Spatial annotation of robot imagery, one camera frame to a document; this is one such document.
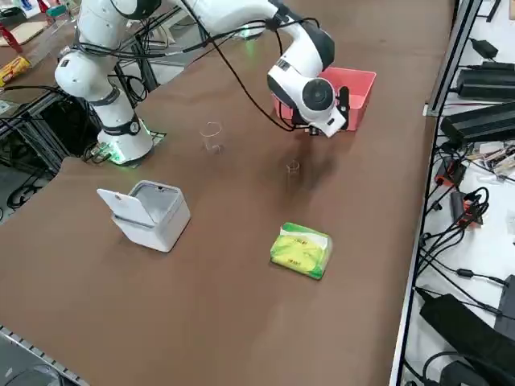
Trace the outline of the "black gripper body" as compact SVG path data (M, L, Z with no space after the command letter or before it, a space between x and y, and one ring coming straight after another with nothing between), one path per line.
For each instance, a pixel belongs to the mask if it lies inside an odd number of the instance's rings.
M310 136L319 136L321 131L313 124L307 122L300 114L298 109L292 109L291 113L291 127L293 130L303 130Z

